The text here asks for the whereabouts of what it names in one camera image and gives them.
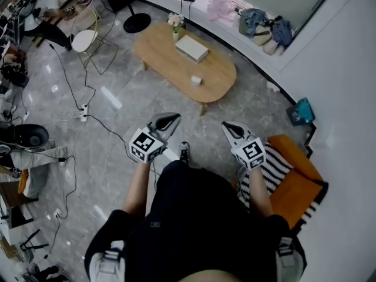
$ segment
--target shoulder strap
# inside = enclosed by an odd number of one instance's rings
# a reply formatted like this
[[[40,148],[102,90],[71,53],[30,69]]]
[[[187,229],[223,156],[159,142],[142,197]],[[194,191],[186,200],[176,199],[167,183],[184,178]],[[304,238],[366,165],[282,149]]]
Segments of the shoulder strap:
[[[298,282],[303,275],[304,260],[291,237],[282,237],[276,251],[277,282]]]

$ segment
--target white box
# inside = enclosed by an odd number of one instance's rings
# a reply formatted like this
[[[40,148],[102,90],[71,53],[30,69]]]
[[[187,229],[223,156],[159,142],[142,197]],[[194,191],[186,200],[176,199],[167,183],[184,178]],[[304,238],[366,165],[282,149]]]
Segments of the white box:
[[[195,63],[201,62],[209,52],[209,50],[205,46],[201,45],[187,35],[177,41],[175,43],[175,47],[177,51],[181,52],[183,55],[185,55]]]

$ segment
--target marble floor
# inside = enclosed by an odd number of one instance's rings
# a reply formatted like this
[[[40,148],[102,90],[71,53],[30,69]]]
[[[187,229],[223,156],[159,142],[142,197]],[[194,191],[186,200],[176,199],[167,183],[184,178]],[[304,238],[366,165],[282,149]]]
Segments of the marble floor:
[[[110,29],[114,14],[105,10],[99,1],[95,3],[103,17],[98,22],[99,34],[103,36]],[[139,1],[134,2],[133,8],[136,13],[150,14],[153,22],[165,21],[167,18],[166,12]],[[202,31],[187,26],[189,31],[229,55],[237,68],[234,87],[223,99],[210,105],[204,116],[199,117],[199,106],[196,103],[153,69],[142,70],[140,61],[132,53],[137,34],[126,34],[122,28],[129,16],[128,9],[118,13],[107,37],[119,45],[117,56],[108,71],[100,76],[92,64],[88,65],[88,85],[97,89],[90,103],[89,113],[120,134],[125,141],[130,140],[137,128],[143,128],[155,113],[178,112],[182,121],[170,148],[176,150],[182,140],[190,142],[194,161],[228,180],[233,179],[238,164],[221,131],[220,123],[223,120],[243,122],[264,140],[271,135],[286,133],[300,145],[304,143],[309,128],[292,127],[285,112],[290,106],[287,99],[268,89],[265,78],[241,55],[227,49]],[[65,22],[60,27],[66,34],[69,33]],[[85,71],[82,64],[74,51],[67,52],[58,45],[55,48],[61,56],[73,93],[81,107],[93,94],[91,89],[84,87]],[[111,53],[111,47],[101,49],[95,61],[104,68]],[[64,121],[72,117],[71,113],[56,115],[73,111],[76,116],[78,112],[59,59],[46,42],[39,49],[29,49],[28,68],[31,79],[23,92],[23,101],[31,113],[27,123],[47,123],[45,127],[50,137],[55,139],[56,145],[68,145],[70,154],[74,154],[77,160],[77,190],[68,197],[69,216],[66,220],[61,220],[52,253],[47,260],[41,262],[40,267],[59,263],[70,273],[72,281],[87,281],[82,256],[106,216],[120,206],[135,164],[127,158],[121,140],[96,120],[89,118],[83,128],[80,119]],[[103,94],[102,87],[121,102],[120,109]],[[17,112],[17,115],[24,115],[22,105],[19,105]],[[158,157],[156,171],[161,172],[167,163],[165,157]],[[28,207],[36,221],[25,228],[25,234],[41,229],[37,242],[47,241],[52,244],[57,222],[48,220],[47,215],[52,215],[56,208],[60,208],[65,214],[63,192],[67,194],[74,189],[75,179],[73,161],[64,167],[52,164],[50,168],[48,182],[39,195],[39,201]],[[148,207],[155,192],[154,178],[154,175],[150,175]],[[46,251],[37,252],[35,261],[39,261],[48,250],[46,248]]]

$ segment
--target oval table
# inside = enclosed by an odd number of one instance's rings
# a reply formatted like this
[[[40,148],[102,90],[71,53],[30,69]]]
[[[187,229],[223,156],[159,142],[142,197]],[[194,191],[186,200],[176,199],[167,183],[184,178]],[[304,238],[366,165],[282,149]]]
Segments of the oval table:
[[[191,61],[175,49],[172,33],[168,23],[151,24],[137,37],[135,54],[143,62],[144,70],[147,66],[152,67],[189,98],[199,102],[202,116],[208,103],[221,99],[234,85],[235,65],[213,45],[180,28],[180,38],[188,35],[209,50],[201,62]],[[202,79],[200,86],[192,84],[193,75]]]

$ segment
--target black and white striped fabric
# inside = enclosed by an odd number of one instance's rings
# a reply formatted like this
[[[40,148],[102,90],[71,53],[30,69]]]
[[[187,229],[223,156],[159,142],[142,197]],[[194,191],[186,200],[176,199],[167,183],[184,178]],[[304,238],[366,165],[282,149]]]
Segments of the black and white striped fabric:
[[[266,188],[270,196],[293,167],[278,151],[276,151],[276,149],[271,147],[269,143],[266,143],[264,148],[266,151],[266,162],[261,165],[261,171],[263,172]],[[238,198],[248,209],[250,203],[249,173],[245,167],[240,169],[238,173],[238,180]],[[302,215],[298,223],[299,227],[297,227],[297,230],[301,230],[301,228],[307,224],[308,220],[317,210],[317,207],[318,202],[313,201]]]

